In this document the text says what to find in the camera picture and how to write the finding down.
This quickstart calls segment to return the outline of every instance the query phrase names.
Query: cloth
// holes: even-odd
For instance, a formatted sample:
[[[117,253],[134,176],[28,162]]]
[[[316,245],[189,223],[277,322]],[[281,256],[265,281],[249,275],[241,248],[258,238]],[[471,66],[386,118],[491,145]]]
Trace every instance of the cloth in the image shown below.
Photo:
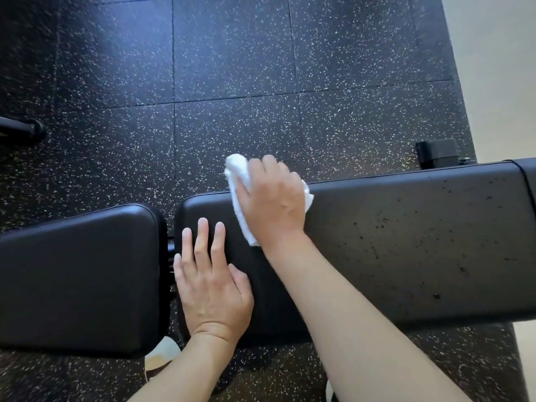
[[[236,218],[238,219],[238,224],[240,225],[240,228],[242,229],[244,238],[248,241],[248,244],[250,246],[252,247],[258,246],[259,243],[255,239],[253,234],[251,234],[248,224],[245,222],[244,214],[242,213],[242,209],[240,208],[240,203],[238,202],[238,197],[236,196],[237,178],[239,178],[242,181],[242,184],[244,185],[245,189],[248,192],[251,191],[251,179],[249,177],[249,171],[248,171],[248,160],[240,154],[233,154],[233,155],[227,156],[227,159],[225,159],[224,174],[225,174],[225,177],[227,178],[227,182],[229,182],[229,191],[231,192],[231,200],[233,201],[233,209],[236,214]],[[312,200],[315,196],[309,193],[309,187],[307,186],[307,183],[305,183],[303,180],[302,180],[302,183],[303,183],[303,194],[305,195],[305,211],[307,211],[311,207]]]

